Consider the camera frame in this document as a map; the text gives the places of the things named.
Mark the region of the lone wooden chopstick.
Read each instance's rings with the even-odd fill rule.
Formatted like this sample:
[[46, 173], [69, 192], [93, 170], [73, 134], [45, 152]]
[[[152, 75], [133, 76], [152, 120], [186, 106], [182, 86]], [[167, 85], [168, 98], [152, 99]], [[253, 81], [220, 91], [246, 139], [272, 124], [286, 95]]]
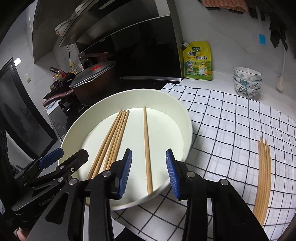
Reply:
[[147, 176], [147, 193], [148, 195], [152, 194], [152, 171], [151, 171], [151, 159], [149, 152], [149, 132], [148, 132], [148, 124], [147, 124], [147, 109], [144, 106], [144, 151], [145, 151], [145, 168], [146, 168], [146, 176]]

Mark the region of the black gas stove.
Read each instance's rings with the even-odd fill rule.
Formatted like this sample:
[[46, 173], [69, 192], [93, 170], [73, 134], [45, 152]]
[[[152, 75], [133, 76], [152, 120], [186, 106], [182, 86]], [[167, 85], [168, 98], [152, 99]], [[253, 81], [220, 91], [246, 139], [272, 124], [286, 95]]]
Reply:
[[89, 106], [82, 105], [75, 95], [71, 95], [52, 102], [43, 112], [48, 115], [57, 139], [62, 143], [70, 127], [88, 108]]

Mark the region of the large white round bowl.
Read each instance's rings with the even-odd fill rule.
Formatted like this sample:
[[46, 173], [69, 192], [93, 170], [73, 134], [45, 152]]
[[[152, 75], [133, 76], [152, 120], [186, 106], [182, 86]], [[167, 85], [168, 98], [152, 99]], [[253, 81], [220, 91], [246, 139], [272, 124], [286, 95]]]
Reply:
[[[125, 193], [110, 203], [112, 210], [130, 208], [149, 201], [169, 185], [166, 151], [171, 149], [178, 161], [185, 161], [192, 142], [192, 124], [188, 108], [191, 96], [184, 87], [167, 85], [162, 90], [134, 89], [103, 99], [86, 110], [71, 126], [62, 142], [63, 159], [80, 149], [88, 152], [88, 161], [74, 173], [83, 181], [112, 123], [121, 110], [128, 110], [118, 159], [132, 150], [132, 165]], [[144, 151], [144, 106], [147, 109], [152, 194], [147, 193]]]

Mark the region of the white black checkered cloth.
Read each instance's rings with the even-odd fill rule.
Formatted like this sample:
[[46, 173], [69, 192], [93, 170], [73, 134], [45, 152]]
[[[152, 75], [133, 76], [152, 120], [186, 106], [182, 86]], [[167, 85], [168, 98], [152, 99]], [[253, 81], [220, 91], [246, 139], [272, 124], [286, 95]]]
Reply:
[[[253, 211], [259, 174], [257, 141], [270, 146], [271, 188], [263, 223], [278, 240], [295, 217], [295, 120], [258, 101], [218, 90], [168, 83], [193, 126], [186, 164], [207, 180], [227, 179]], [[167, 188], [142, 205], [112, 212], [115, 221], [144, 240], [181, 240], [187, 201]]]

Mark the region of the condiment bottles cluster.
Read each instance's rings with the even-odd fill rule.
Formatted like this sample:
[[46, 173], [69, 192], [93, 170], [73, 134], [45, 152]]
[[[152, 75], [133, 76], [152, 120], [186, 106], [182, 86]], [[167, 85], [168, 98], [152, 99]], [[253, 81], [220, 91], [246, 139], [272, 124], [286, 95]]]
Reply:
[[77, 70], [74, 62], [71, 62], [69, 72], [65, 72], [61, 69], [54, 68], [54, 67], [50, 67], [49, 70], [55, 74], [52, 77], [53, 84], [50, 86], [50, 89], [52, 91], [57, 89], [58, 87], [61, 87], [62, 85], [69, 83], [78, 74], [78, 70]]

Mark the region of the dark pot with lid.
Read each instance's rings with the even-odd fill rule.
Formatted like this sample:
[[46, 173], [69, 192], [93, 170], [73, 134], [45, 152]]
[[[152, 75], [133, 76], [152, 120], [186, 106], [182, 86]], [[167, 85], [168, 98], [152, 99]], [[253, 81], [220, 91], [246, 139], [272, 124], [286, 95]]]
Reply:
[[118, 90], [114, 61], [101, 62], [80, 72], [70, 84], [82, 105], [91, 106]]

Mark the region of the bottom floral porcelain bowl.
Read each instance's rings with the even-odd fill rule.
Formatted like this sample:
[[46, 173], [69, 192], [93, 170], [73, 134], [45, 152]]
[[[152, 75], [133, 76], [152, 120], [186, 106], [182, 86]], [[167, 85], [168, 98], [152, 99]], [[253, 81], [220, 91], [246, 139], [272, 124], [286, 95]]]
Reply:
[[235, 83], [234, 88], [235, 88], [236, 93], [239, 96], [248, 97], [248, 98], [254, 98], [260, 92], [260, 89], [251, 89], [251, 88], [241, 85], [239, 83]]

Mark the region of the floral porcelain bowl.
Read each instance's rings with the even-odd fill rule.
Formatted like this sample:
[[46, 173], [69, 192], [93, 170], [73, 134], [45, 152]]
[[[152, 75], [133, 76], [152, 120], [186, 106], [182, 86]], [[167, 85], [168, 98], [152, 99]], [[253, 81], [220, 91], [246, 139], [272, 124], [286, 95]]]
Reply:
[[236, 93], [239, 96], [248, 97], [248, 98], [254, 98], [260, 92], [260, 89], [251, 89], [251, 88], [241, 85], [239, 83], [235, 83], [234, 88], [235, 88]]
[[260, 87], [261, 87], [261, 81], [244, 80], [244, 79], [238, 78], [236, 76], [234, 76], [233, 78], [239, 84], [241, 84], [245, 87], [251, 88], [251, 89], [260, 89]]
[[260, 81], [262, 79], [262, 74], [251, 68], [236, 66], [233, 68], [233, 73], [236, 77], [244, 80]]

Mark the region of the middle floral porcelain bowl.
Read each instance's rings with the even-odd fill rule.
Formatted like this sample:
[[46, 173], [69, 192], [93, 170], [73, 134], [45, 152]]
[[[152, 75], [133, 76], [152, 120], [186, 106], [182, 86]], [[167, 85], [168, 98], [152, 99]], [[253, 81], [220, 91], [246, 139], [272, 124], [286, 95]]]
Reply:
[[234, 76], [233, 78], [239, 84], [241, 84], [245, 87], [251, 88], [251, 89], [260, 89], [260, 87], [261, 87], [261, 81], [244, 80], [244, 79], [238, 78], [236, 76]]

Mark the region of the top floral porcelain bowl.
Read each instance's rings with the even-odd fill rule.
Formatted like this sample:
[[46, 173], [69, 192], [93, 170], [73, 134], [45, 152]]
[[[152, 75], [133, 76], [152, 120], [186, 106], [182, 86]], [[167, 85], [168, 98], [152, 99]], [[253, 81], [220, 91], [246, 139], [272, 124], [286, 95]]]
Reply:
[[262, 79], [262, 74], [251, 68], [236, 66], [233, 68], [233, 73], [236, 77], [244, 80], [260, 81]]

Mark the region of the yellow green seasoning pouch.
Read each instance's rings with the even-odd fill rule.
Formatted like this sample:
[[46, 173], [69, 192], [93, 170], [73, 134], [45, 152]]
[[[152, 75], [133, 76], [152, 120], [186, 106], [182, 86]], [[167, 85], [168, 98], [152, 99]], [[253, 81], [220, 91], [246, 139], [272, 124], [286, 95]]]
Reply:
[[184, 42], [184, 77], [195, 80], [212, 80], [211, 49], [206, 41]]

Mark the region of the white dish brush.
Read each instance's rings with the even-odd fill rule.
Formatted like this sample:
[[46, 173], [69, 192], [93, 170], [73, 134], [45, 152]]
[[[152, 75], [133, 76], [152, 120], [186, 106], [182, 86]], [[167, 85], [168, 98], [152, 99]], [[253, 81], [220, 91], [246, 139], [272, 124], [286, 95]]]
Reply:
[[288, 50], [288, 44], [286, 42], [287, 37], [285, 34], [286, 30], [287, 30], [287, 27], [285, 26], [284, 22], [281, 21], [279, 23], [278, 33], [280, 34], [280, 41], [282, 42], [283, 62], [282, 62], [281, 74], [279, 75], [279, 77], [276, 81], [276, 88], [280, 93], [282, 93], [283, 89], [284, 89], [285, 60], [286, 60], [286, 54], [287, 54], [287, 50]]

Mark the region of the black range hood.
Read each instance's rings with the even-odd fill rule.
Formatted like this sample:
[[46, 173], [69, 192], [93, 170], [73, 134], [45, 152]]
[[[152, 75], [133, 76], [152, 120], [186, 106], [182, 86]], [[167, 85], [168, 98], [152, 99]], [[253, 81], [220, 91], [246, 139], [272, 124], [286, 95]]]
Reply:
[[32, 54], [76, 48], [83, 66], [107, 53], [123, 79], [180, 82], [182, 31], [174, 1], [34, 1]]

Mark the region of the blue silicone spatula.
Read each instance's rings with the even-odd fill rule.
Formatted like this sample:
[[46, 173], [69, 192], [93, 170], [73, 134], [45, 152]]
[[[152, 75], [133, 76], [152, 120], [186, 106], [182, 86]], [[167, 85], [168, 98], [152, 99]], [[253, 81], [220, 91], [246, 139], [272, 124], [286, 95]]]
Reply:
[[257, 17], [258, 17], [259, 43], [260, 43], [260, 45], [265, 46], [266, 45], [266, 36], [263, 33], [262, 19], [261, 19], [261, 13], [259, 10], [259, 6], [256, 7], [256, 13], [257, 13]]

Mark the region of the black hanging rag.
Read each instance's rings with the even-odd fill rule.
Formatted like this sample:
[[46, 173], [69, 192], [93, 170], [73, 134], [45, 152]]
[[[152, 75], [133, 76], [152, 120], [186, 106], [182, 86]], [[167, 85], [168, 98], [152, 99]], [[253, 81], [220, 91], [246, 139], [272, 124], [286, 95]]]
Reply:
[[288, 50], [286, 30], [287, 27], [283, 21], [277, 15], [270, 15], [270, 41], [273, 44], [274, 48], [277, 48], [280, 41], [282, 42], [285, 51]]

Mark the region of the orange dish cloth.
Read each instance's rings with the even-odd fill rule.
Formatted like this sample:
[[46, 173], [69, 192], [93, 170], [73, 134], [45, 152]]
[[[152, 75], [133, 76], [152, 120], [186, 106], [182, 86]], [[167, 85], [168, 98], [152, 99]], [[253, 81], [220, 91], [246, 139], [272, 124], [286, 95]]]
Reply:
[[234, 11], [248, 12], [248, 7], [244, 0], [202, 0], [207, 8], [224, 8]]

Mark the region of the red handled pan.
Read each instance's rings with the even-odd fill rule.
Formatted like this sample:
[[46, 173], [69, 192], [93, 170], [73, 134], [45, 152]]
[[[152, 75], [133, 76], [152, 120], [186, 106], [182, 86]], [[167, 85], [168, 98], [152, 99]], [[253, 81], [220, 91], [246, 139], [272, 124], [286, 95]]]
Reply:
[[73, 93], [74, 93], [74, 90], [69, 90], [67, 92], [56, 94], [56, 95], [50, 97], [49, 99], [47, 99], [45, 102], [43, 102], [43, 106], [46, 107], [49, 104], [51, 104], [52, 102], [54, 102], [56, 100], [60, 100], [60, 99], [66, 98], [66, 97], [70, 96]]

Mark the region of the black wall rail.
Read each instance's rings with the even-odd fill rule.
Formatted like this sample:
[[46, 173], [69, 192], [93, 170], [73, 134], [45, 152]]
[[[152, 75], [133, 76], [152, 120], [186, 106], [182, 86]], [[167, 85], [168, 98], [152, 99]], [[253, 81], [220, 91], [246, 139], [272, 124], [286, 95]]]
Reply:
[[287, 27], [295, 25], [295, 3], [292, 1], [245, 1], [249, 14], [252, 18], [258, 19], [257, 10], [263, 15], [278, 17]]

